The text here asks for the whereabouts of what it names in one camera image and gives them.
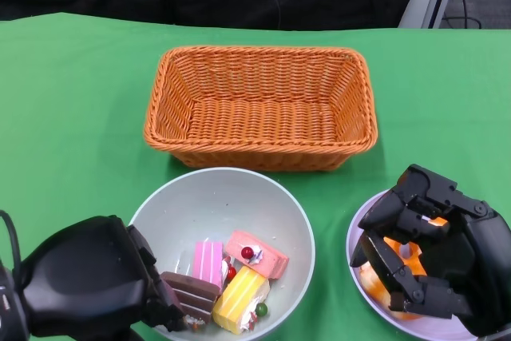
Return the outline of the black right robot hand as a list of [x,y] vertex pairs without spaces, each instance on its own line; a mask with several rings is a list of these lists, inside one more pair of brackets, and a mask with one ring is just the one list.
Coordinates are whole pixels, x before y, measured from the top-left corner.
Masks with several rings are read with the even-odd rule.
[[410,165],[358,226],[350,266],[374,269],[390,310],[456,316],[478,338],[510,338],[510,228],[487,202]]

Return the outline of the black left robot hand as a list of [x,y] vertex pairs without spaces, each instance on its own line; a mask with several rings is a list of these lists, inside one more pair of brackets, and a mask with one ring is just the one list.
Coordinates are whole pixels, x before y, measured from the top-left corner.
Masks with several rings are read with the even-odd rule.
[[53,234],[21,265],[20,299],[37,337],[138,340],[142,322],[183,331],[184,311],[141,233],[95,216]]

